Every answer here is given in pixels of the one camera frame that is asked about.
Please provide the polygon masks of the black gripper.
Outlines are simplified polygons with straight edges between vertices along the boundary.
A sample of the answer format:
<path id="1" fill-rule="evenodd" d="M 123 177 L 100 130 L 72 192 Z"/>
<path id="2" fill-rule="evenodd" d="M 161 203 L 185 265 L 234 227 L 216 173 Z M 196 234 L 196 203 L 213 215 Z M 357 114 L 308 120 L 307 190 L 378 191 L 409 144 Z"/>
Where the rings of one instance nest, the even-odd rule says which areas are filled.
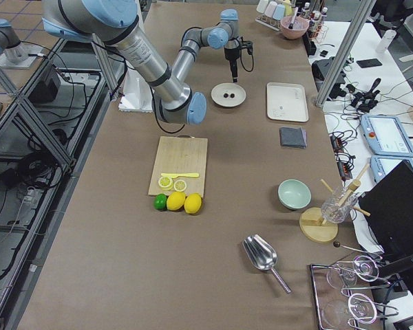
<path id="1" fill-rule="evenodd" d="M 238 82 L 237 60 L 241 57 L 242 50 L 246 50 L 248 55 L 253 55 L 253 42 L 245 41 L 242 36 L 230 40 L 224 47 L 225 59 L 229 61 L 234 83 Z"/>

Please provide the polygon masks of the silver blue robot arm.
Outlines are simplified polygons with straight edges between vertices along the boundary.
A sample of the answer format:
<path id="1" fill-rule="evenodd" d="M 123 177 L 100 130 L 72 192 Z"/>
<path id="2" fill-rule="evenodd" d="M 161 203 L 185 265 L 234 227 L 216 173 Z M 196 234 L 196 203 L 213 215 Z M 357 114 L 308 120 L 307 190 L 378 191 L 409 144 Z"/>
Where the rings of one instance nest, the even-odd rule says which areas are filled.
<path id="1" fill-rule="evenodd" d="M 104 45 L 115 47 L 145 79 L 160 102 L 157 119 L 171 124 L 200 124 L 207 112 L 207 99 L 194 92 L 185 78 L 203 47 L 224 49 L 231 75 L 237 81 L 237 60 L 242 50 L 253 52 L 251 41 L 240 35 L 238 14 L 223 10 L 213 27 L 192 27 L 182 36 L 174 64 L 159 55 L 139 25 L 135 1 L 44 1 L 43 26 L 47 33 L 77 42 L 97 36 Z"/>

